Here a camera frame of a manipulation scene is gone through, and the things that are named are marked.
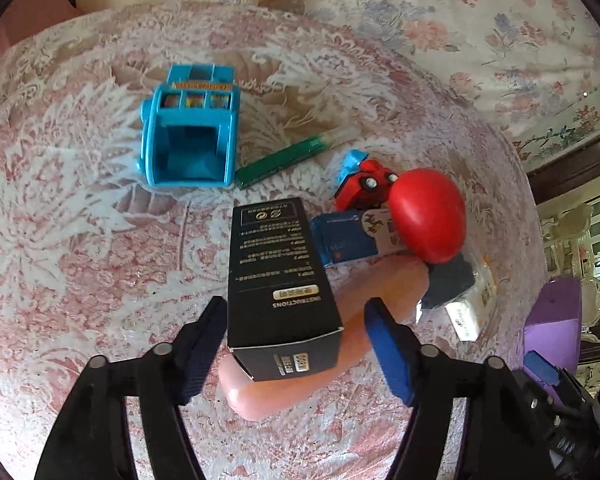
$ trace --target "orange cylindrical object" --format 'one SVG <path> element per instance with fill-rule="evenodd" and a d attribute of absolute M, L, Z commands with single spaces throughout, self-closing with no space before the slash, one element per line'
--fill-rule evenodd
<path fill-rule="evenodd" d="M 220 360 L 220 387 L 232 409 L 247 420 L 260 420 L 307 399 L 316 390 L 357 365 L 371 350 L 366 335 L 364 307 L 369 298 L 382 298 L 398 322 L 413 313 L 429 287 L 427 267 L 415 256 L 387 256 L 362 279 L 350 280 L 336 292 L 336 303 L 344 323 L 338 362 L 334 368 L 310 376 L 277 381 L 253 381 L 227 355 Z"/>

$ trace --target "floral fabric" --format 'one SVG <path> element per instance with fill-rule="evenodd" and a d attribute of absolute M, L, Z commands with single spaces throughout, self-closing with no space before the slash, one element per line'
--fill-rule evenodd
<path fill-rule="evenodd" d="M 151 190 L 135 170 L 139 105 L 175 63 L 235 67 L 240 160 L 353 121 L 363 134 L 246 190 Z M 139 356 L 226 296 L 232 208 L 300 196 L 332 207 L 346 150 L 397 171 L 448 174 L 468 234 L 498 282 L 494 318 L 461 343 L 446 314 L 416 331 L 451 355 L 520 364 L 521 328 L 546 279 L 538 217 L 513 147 L 466 102 L 377 42 L 294 14 L 209 4 L 89 14 L 0 60 L 0 460 L 33 478 L 51 425 L 87 360 Z M 373 263 L 330 269 L 334 288 Z M 222 346 L 221 354 L 227 352 Z M 129 407 L 139 477 L 151 478 Z M 410 410 L 373 354 L 262 422 L 229 409 L 212 367 L 182 409 L 210 479 L 384 478 Z M 462 411 L 443 476 L 459 448 Z"/>
<path fill-rule="evenodd" d="M 600 84 L 600 30 L 580 0 L 247 3 L 305 14 L 380 41 L 472 102 L 512 142 L 525 142 L 538 121 Z M 542 165 L 542 155 L 532 155 L 523 161 L 527 171 Z"/>

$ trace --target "purple object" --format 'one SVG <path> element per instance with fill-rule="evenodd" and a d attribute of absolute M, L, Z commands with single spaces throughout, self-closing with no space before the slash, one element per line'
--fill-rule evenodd
<path fill-rule="evenodd" d="M 525 354 L 532 350 L 575 375 L 582 331 L 582 288 L 574 277 L 546 283 L 525 323 Z M 549 394 L 552 388 L 525 367 Z"/>

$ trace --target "table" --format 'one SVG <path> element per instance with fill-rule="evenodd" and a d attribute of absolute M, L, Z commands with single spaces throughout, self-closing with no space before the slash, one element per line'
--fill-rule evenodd
<path fill-rule="evenodd" d="M 199 62 L 235 67 L 241 163 L 350 121 L 363 133 L 247 190 L 147 190 L 135 172 L 139 104 L 171 64 Z M 500 134 L 412 62 L 300 16 L 194 3 L 90 14 L 13 47 L 0 62 L 0 459 L 11 474 L 32 478 L 90 356 L 140 355 L 225 295 L 234 205 L 300 196 L 311 215 L 329 209 L 352 146 L 453 178 L 499 284 L 478 342 L 458 342 L 444 312 L 416 327 L 421 340 L 520 364 L 520 329 L 546 279 L 525 174 Z M 334 287 L 349 272 L 333 269 Z M 184 408 L 210 479 L 382 478 L 408 413 L 372 354 L 260 423 L 230 411 L 215 370 Z M 147 478 L 137 405 L 129 415 Z M 457 436 L 448 447 L 451 457 Z"/>

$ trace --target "red ball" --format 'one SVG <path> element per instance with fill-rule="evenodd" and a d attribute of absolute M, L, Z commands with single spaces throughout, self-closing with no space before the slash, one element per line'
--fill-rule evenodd
<path fill-rule="evenodd" d="M 443 264 L 460 252 L 464 199 L 445 174 L 427 168 L 401 174 L 389 192 L 389 209 L 403 243 L 424 262 Z"/>

